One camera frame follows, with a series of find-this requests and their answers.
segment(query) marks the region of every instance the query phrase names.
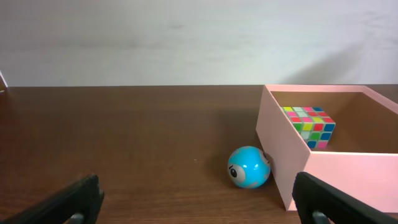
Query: pink box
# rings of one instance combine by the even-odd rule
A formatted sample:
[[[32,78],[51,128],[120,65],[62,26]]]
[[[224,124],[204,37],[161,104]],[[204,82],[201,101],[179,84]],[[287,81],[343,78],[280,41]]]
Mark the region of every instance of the pink box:
[[[319,106],[336,122],[324,149],[310,150],[280,106]],[[308,172],[382,211],[398,212],[398,105],[366,86],[266,85],[257,134],[286,210],[295,176]]]

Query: rubik's cube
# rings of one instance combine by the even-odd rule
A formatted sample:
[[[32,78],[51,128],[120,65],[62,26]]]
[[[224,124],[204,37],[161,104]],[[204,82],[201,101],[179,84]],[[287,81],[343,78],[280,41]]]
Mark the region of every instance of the rubik's cube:
[[[309,148],[325,148],[336,123],[319,107],[281,107]]]

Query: gray wall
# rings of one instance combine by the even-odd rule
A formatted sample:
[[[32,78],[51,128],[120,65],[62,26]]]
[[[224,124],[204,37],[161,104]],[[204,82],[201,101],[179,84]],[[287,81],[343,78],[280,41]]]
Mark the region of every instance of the gray wall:
[[[9,86],[398,83],[395,0],[1,0]]]

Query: toy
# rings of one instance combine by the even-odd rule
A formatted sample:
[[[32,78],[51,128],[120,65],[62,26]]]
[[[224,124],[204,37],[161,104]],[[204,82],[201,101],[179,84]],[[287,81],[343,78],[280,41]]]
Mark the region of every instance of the toy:
[[[309,148],[326,148],[336,123],[319,107],[281,107]]]
[[[271,167],[262,150],[245,146],[229,157],[228,173],[238,187],[253,189],[268,179]]]

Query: blue ball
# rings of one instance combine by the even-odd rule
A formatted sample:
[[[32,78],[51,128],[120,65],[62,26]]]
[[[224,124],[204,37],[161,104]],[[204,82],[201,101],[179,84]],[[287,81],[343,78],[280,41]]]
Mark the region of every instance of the blue ball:
[[[228,160],[228,174],[238,186],[253,189],[268,179],[271,166],[265,153],[252,146],[235,150]]]

